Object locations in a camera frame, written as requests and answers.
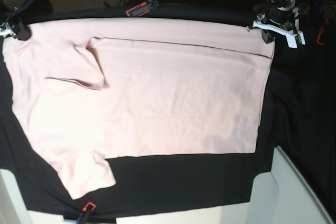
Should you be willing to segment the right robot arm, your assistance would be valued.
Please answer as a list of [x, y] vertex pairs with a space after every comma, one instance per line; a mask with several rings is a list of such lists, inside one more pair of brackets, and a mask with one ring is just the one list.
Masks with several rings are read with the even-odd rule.
[[26, 41], [32, 36], [30, 28], [23, 23], [20, 13], [34, 0], [1, 0], [1, 37], [13, 37]]

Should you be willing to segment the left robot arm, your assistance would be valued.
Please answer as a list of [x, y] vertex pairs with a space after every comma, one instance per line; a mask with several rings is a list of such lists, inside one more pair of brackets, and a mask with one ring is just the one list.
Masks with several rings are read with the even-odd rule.
[[268, 0], [254, 6], [257, 14], [247, 31], [261, 29], [262, 39], [265, 43], [274, 41], [274, 34], [280, 34], [287, 40], [290, 48], [305, 45], [303, 32], [299, 29], [299, 12], [302, 0]]

